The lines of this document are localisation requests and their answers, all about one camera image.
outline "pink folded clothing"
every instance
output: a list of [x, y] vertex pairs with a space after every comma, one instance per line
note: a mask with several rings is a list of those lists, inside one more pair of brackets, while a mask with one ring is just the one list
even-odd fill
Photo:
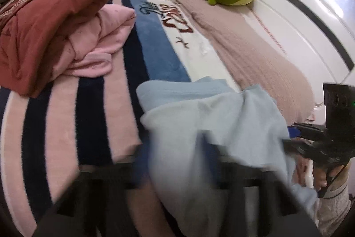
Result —
[[93, 19], [68, 36], [51, 81], [61, 74], [96, 78], [109, 73], [111, 55], [123, 47], [135, 20], [134, 9], [119, 4], [103, 6]]

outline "light blue garment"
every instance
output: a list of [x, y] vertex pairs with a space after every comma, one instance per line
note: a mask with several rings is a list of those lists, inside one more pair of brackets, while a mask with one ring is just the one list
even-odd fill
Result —
[[281, 143], [289, 136], [286, 121], [260, 86], [236, 93], [221, 80], [148, 81], [137, 95], [152, 136], [150, 177], [185, 236], [218, 236], [225, 209], [225, 195], [211, 186], [196, 142], [199, 130], [211, 131], [212, 142], [237, 162], [275, 171], [305, 208], [314, 205], [314, 190], [292, 186], [295, 162]]

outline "striped blanket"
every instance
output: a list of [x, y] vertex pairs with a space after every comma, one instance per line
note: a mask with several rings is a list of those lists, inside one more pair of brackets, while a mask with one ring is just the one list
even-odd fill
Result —
[[0, 204], [24, 237], [31, 236], [78, 165], [112, 164], [140, 142], [138, 85], [211, 76], [238, 90], [207, 39], [171, 0], [109, 3], [137, 13], [123, 50], [112, 56], [110, 74], [60, 76], [37, 99], [0, 88]]

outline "rust red garment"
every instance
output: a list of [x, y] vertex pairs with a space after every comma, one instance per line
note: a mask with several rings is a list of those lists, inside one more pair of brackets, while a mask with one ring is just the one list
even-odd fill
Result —
[[65, 38], [108, 0], [27, 0], [0, 17], [0, 86], [37, 97]]

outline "bed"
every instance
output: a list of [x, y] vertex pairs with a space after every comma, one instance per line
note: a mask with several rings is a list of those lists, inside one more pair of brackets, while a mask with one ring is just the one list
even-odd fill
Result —
[[[330, 0], [299, 1], [338, 41], [290, 0], [255, 0], [238, 9], [260, 37], [306, 76], [315, 95], [309, 121], [324, 123], [322, 84], [342, 82], [352, 70], [354, 34]], [[75, 177], [78, 165], [112, 164], [140, 143], [139, 84], [210, 76], [226, 79], [240, 91], [210, 41], [173, 0], [109, 3], [137, 13], [123, 50], [113, 56], [110, 74], [94, 79], [60, 76], [36, 99], [0, 88], [1, 209], [25, 237]]]

